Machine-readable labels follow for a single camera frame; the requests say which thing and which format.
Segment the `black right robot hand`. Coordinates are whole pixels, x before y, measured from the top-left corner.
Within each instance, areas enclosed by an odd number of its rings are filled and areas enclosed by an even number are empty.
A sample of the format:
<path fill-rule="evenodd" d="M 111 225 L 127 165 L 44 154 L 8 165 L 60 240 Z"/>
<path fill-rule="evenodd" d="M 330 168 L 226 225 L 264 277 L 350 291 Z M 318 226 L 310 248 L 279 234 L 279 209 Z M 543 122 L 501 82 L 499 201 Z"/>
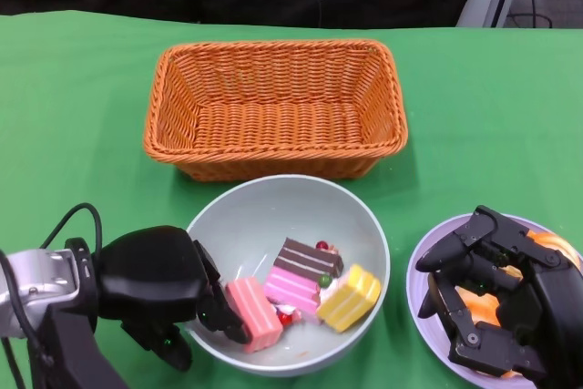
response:
<path fill-rule="evenodd" d="M 418 317 L 437 316 L 451 363 L 538 388 L 582 385 L 582 273 L 533 231 L 480 205 L 416 261 L 428 290 Z"/>

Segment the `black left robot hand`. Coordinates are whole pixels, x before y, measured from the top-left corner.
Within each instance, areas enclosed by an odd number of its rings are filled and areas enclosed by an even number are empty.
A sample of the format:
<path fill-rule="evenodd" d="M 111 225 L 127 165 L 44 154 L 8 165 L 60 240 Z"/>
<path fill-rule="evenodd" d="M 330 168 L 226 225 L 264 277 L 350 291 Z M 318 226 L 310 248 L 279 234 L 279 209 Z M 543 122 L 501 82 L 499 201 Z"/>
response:
<path fill-rule="evenodd" d="M 199 320 L 235 343 L 251 336 L 230 307 L 213 259 L 182 228 L 157 226 L 123 235 L 93 256 L 98 315 L 118 320 L 142 348 L 186 372 L 192 364 L 179 324 Z"/>

